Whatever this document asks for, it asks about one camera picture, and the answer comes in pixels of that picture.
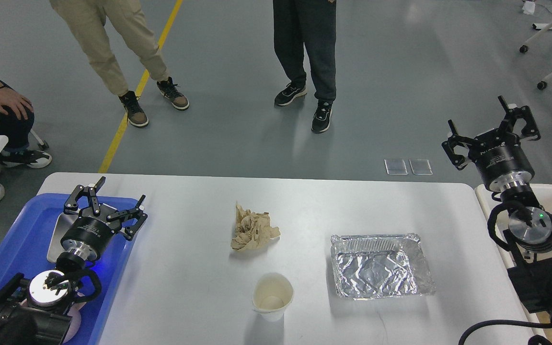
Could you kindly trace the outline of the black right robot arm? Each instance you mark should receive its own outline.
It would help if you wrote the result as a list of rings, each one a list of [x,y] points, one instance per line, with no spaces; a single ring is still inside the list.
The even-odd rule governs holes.
[[[530,107],[509,107],[502,96],[498,100],[505,116],[497,128],[469,138],[449,120],[450,134],[442,148],[459,171],[475,164],[484,187],[497,201],[489,213],[488,233],[512,254],[514,266],[507,272],[517,296],[528,312],[547,312],[550,322],[480,322],[463,332],[460,345],[476,330],[491,325],[552,328],[552,213],[531,188],[535,172],[521,147],[522,139],[539,140],[541,134]]]

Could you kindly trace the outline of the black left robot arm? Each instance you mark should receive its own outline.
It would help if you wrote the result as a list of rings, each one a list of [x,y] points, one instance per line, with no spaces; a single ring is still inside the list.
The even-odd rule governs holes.
[[[32,198],[0,245],[0,344],[96,345],[147,213],[101,177]]]

